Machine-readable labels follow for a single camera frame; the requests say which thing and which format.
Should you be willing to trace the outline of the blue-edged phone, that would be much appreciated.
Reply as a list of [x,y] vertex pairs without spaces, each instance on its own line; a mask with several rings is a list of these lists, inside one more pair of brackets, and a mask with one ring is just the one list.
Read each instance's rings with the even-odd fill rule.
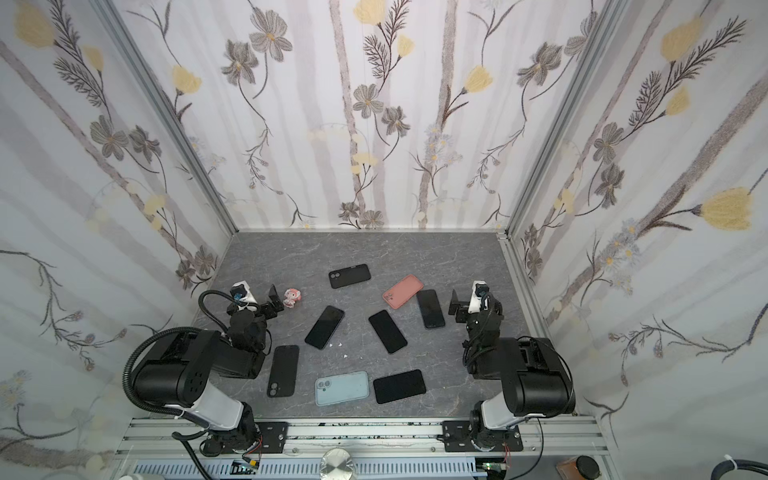
[[304,342],[318,350],[324,349],[344,316],[343,310],[334,306],[326,306],[306,335]]
[[442,308],[434,289],[423,289],[416,293],[416,298],[426,329],[442,328],[446,325]]

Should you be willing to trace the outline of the pink phone case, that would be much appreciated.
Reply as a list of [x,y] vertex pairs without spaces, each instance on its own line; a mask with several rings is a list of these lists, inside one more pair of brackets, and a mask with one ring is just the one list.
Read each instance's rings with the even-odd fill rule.
[[422,290],[424,284],[414,275],[407,275],[396,285],[387,290],[382,298],[392,309],[399,309]]

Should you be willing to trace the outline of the purple-edged black phone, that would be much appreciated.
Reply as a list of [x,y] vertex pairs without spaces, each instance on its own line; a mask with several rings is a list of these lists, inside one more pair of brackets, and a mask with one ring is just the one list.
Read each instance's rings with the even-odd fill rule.
[[389,354],[408,345],[405,336],[386,310],[373,314],[368,321]]

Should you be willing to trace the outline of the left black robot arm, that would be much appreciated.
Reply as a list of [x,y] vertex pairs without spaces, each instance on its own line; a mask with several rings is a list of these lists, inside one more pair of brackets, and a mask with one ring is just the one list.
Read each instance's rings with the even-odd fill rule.
[[229,301],[229,321],[214,322],[213,329],[173,327],[143,341],[129,356],[122,374],[123,391],[136,407],[184,419],[199,432],[175,432],[192,459],[225,454],[248,458],[253,454],[280,454],[287,425],[259,423],[244,401],[213,385],[212,374],[234,379],[255,379],[271,352],[268,322],[283,311],[276,288],[257,302],[249,285],[234,284],[219,297]]

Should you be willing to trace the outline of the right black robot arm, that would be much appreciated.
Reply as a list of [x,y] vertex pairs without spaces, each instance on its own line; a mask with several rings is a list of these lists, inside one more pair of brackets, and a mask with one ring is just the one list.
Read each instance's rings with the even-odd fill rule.
[[473,285],[463,301],[453,293],[448,314],[466,326],[462,364],[475,380],[498,380],[501,392],[477,402],[467,421],[442,423],[448,452],[519,452],[519,426],[570,414],[573,379],[550,340],[501,335],[503,306],[487,284]]

